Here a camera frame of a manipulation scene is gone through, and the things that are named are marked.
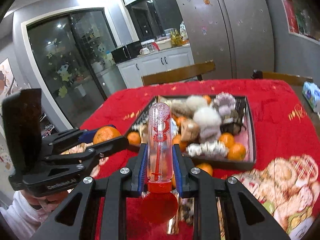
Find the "person's left hand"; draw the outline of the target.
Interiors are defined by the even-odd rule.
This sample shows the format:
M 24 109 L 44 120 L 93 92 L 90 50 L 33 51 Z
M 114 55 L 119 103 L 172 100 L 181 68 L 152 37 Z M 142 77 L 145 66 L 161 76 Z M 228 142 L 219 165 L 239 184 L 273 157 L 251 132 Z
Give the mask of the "person's left hand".
M 90 176 L 95 178 L 100 172 L 101 166 L 108 161 L 108 157 L 99 160 L 99 164 L 93 168 Z M 34 197 L 25 190 L 20 191 L 28 204 L 35 210 L 44 209 L 46 212 L 52 212 L 68 196 L 68 191 L 62 191 L 44 197 Z

